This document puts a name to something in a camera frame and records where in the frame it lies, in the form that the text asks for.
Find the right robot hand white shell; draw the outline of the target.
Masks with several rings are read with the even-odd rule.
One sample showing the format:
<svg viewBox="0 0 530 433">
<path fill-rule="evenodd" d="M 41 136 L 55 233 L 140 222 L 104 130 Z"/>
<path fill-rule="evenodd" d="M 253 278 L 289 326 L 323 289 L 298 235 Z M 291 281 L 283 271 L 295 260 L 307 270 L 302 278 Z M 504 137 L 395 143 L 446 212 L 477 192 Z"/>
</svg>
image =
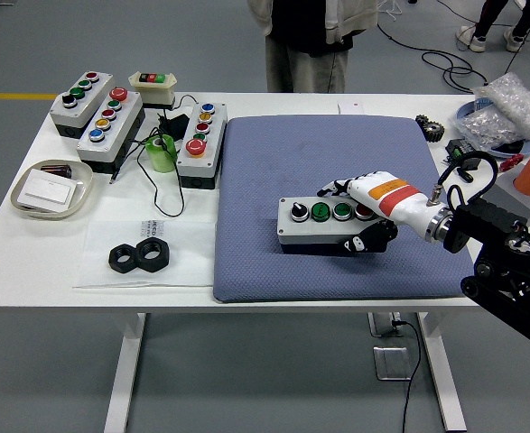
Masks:
<svg viewBox="0 0 530 433">
<path fill-rule="evenodd" d="M 427 196 L 407 181 L 387 171 L 374 171 L 355 178 L 334 180 L 317 192 L 319 197 L 346 194 L 367 207 L 383 222 L 375 223 L 343 246 L 352 253 L 376 252 L 394 239 L 399 225 L 410 226 L 426 242 L 434 242 L 442 220 L 449 215 L 441 203 L 442 187 L 436 185 Z"/>
</svg>

